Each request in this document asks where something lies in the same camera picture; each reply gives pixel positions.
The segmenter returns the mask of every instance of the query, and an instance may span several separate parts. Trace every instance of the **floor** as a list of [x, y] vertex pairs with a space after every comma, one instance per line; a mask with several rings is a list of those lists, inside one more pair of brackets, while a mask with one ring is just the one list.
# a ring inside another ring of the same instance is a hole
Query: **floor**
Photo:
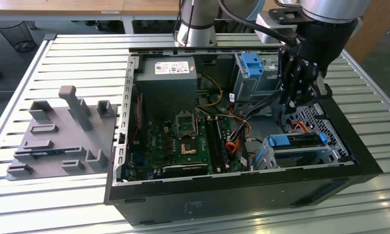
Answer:
[[[97, 31], [93, 26], [85, 26], [81, 21], [37, 21], [36, 26], [37, 29], [31, 32], [37, 45], [47, 34], [109, 33]], [[165, 28], [173, 28], [173, 22], [168, 22]], [[137, 27], [136, 32], [142, 32], [142, 29]], [[35, 53], [36, 50], [17, 53], [0, 34], [0, 70], [4, 75], [0, 79], [0, 91], [13, 91], [17, 88]], [[385, 35], [361, 65], [390, 97], [390, 34]], [[0, 116], [11, 97], [12, 93], [0, 93]]]

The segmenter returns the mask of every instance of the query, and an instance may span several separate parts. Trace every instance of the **wooden desk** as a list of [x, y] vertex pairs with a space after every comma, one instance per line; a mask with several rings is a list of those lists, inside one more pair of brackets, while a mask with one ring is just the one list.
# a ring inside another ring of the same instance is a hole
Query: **wooden desk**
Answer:
[[177, 15], [178, 0], [124, 0], [127, 15]]
[[0, 15], [100, 15], [123, 11], [124, 0], [0, 0]]
[[0, 20], [121, 20], [124, 0], [0, 0]]

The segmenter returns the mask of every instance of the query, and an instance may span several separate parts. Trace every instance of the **power supply label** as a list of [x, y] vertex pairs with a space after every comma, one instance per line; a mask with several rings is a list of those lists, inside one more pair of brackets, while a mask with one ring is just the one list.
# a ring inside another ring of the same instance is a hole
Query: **power supply label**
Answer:
[[182, 74], [189, 73], [189, 64], [186, 61], [182, 62], [157, 62], [154, 64], [154, 74]]

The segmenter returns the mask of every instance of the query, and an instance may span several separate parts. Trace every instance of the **yellow wire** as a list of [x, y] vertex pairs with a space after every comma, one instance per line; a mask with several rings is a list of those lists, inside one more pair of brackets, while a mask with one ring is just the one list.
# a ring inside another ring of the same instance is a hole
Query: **yellow wire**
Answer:
[[217, 88], [220, 89], [220, 98], [218, 98], [218, 100], [214, 103], [197, 105], [197, 107], [209, 107], [209, 106], [217, 105], [221, 102], [221, 99], [222, 99], [222, 89], [221, 89], [220, 85], [217, 84], [217, 82], [208, 75], [202, 74], [202, 76], [205, 76], [214, 83], [214, 85], [217, 86]]

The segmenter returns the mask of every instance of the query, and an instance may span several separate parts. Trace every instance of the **table leg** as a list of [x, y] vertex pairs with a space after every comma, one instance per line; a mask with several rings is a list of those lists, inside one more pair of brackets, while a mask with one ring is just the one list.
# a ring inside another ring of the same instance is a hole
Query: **table leg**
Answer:
[[133, 16], [121, 16], [123, 26], [124, 26], [124, 32], [125, 34], [134, 34], [133, 30]]

